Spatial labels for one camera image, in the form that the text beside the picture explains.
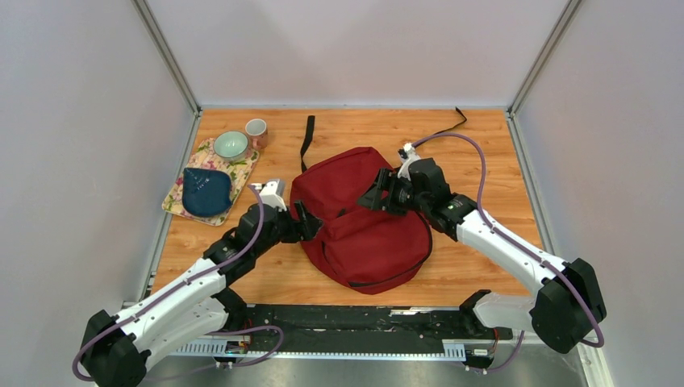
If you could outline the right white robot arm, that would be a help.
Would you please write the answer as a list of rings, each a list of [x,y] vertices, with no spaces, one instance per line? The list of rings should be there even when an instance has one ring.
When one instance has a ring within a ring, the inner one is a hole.
[[[491,327],[533,331],[554,351],[567,353],[585,343],[603,343],[598,328],[607,311],[594,268],[581,258],[568,262],[536,248],[510,232],[464,194],[454,193],[431,158],[405,163],[399,170],[380,169],[357,200],[370,210],[405,215],[414,211],[435,231],[469,246],[520,281],[529,297],[485,293],[472,296],[460,315],[472,338]]]

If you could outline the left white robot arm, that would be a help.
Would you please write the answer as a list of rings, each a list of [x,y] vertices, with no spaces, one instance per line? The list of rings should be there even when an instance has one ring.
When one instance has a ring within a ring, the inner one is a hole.
[[[258,202],[181,276],[134,306],[90,317],[72,371],[99,386],[137,386],[170,352],[207,334],[249,335],[245,301],[232,283],[279,243],[313,240],[321,219]]]

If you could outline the red backpack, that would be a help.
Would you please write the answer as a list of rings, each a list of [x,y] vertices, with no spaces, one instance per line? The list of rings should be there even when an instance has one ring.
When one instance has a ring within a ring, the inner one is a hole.
[[[309,261],[333,281],[377,294],[412,279],[432,254],[432,229],[414,211],[393,215],[358,204],[390,163],[372,147],[356,147],[316,164],[301,164],[290,201],[323,225],[300,243]]]

